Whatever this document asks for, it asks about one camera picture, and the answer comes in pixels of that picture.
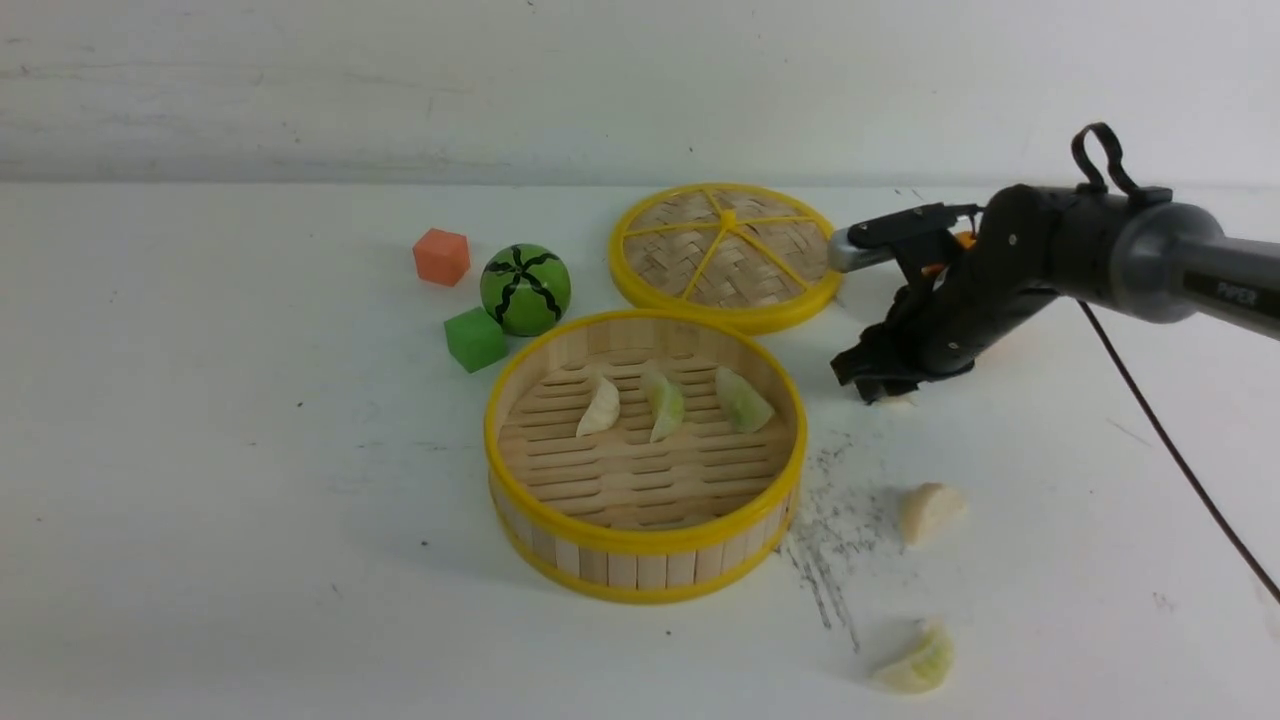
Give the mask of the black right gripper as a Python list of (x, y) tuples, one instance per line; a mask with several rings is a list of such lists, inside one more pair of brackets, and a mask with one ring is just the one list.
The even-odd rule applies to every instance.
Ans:
[(1032, 184), (995, 193), (975, 231), (966, 220), (955, 225), (954, 233), (970, 231), (975, 243), (943, 279), (902, 274), (884, 319), (829, 361), (837, 382), (873, 405), (969, 373), (997, 341), (1070, 295), (1055, 274), (1053, 254), (1084, 196), (1082, 187)]

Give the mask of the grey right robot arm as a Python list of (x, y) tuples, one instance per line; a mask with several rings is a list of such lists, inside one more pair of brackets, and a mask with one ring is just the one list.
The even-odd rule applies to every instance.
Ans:
[(1229, 237), (1167, 190), (1014, 184), (983, 205), (920, 205), (829, 238), (833, 272), (882, 263), (904, 286), (829, 364), (867, 404), (969, 373), (1057, 299), (1153, 324), (1203, 313), (1277, 336), (1277, 245)]

